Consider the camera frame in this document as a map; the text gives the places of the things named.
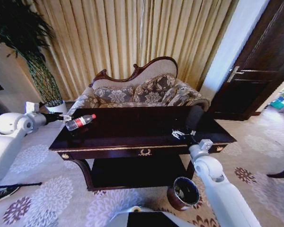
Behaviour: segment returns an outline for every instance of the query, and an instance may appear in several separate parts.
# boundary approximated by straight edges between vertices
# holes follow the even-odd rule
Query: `sofa backrest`
[[[98,87],[127,87],[133,86],[135,89],[148,79],[163,73],[171,73],[177,77],[178,66],[176,61],[171,57],[158,57],[150,61],[143,67],[134,64],[133,74],[127,79],[112,79],[102,70],[89,85],[94,90]]]

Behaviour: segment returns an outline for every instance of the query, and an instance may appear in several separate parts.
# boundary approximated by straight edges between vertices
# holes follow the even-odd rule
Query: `plant pot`
[[[48,109],[49,112],[60,112],[60,113],[63,113],[63,114],[67,113],[67,109],[66,109],[66,105],[65,105],[64,101],[61,105],[58,105],[58,106],[47,107],[45,105],[45,107]]]
[[[197,204],[200,195],[194,182],[186,177],[178,177],[169,187],[167,198],[173,208],[184,211]]]

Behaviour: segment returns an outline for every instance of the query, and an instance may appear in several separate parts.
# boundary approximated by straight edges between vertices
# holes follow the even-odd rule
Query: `floor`
[[[220,160],[229,181],[241,191],[263,227],[284,227],[284,179],[266,176],[284,170],[284,114],[267,109],[248,121],[218,123],[238,142],[212,156]],[[167,187],[86,191],[79,167],[48,151],[61,127],[60,122],[53,122],[24,138],[21,152],[1,183],[43,184],[23,187],[0,202],[0,227],[101,227],[116,212],[133,205],[168,211],[199,227],[219,226],[197,176],[193,180],[201,200],[183,212],[170,206]],[[181,158],[187,165],[189,156]]]

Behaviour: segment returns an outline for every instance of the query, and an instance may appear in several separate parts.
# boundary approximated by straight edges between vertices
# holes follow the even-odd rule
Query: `sofa armrest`
[[[177,93],[168,105],[199,105],[204,111],[210,106],[209,99],[203,97],[199,92],[190,87],[187,83],[177,79],[175,82]]]
[[[99,107],[99,100],[94,94],[94,89],[91,87],[87,87],[82,95],[80,95],[74,105],[72,105],[71,109],[68,111],[68,115],[71,115],[75,112],[78,108],[97,108]]]

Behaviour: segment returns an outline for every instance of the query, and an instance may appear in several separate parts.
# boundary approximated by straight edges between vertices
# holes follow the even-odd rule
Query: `shoe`
[[[0,201],[14,194],[20,187],[10,187],[0,191]]]

